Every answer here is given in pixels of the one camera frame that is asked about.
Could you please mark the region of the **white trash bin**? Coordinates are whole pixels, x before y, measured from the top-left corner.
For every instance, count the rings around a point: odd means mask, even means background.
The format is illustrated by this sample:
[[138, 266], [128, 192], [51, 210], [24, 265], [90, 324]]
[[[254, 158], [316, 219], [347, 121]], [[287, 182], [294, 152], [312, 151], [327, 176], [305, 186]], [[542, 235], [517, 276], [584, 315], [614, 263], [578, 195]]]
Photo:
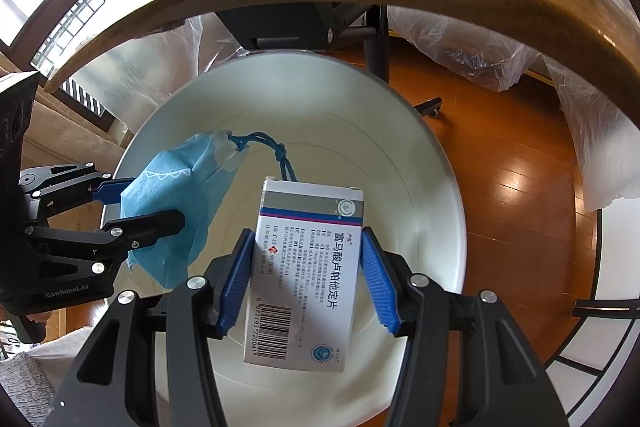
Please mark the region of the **white trash bin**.
[[256, 53], [214, 67], [146, 121], [117, 178], [164, 150], [213, 144], [220, 206], [178, 273], [205, 272], [250, 234], [250, 286], [236, 324], [211, 341], [231, 426], [355, 426], [385, 410], [405, 340], [376, 314], [359, 258], [369, 243], [461, 291], [464, 211], [454, 172], [412, 105], [367, 72], [313, 53]]

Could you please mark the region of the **white purple medicine box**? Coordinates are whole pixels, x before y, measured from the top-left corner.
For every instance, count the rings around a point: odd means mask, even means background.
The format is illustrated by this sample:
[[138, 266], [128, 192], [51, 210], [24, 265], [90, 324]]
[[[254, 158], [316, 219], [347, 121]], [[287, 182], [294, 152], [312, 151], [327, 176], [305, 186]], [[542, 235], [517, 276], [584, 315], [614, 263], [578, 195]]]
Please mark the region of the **white purple medicine box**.
[[262, 186], [244, 360], [341, 373], [352, 333], [363, 193], [268, 179]]

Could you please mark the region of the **blue disposable face mask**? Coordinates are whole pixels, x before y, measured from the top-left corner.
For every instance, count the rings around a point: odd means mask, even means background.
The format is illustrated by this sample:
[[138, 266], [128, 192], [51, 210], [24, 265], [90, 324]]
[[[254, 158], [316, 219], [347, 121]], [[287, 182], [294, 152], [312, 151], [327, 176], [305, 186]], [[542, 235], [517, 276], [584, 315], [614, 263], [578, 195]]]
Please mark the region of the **blue disposable face mask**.
[[163, 288], [180, 285], [204, 249], [209, 225], [252, 143], [271, 148], [283, 180], [296, 179], [285, 145], [260, 131], [197, 133], [172, 150], [157, 153], [120, 194], [120, 215], [134, 218], [178, 210], [184, 225], [152, 246], [132, 248], [128, 265], [139, 265]]

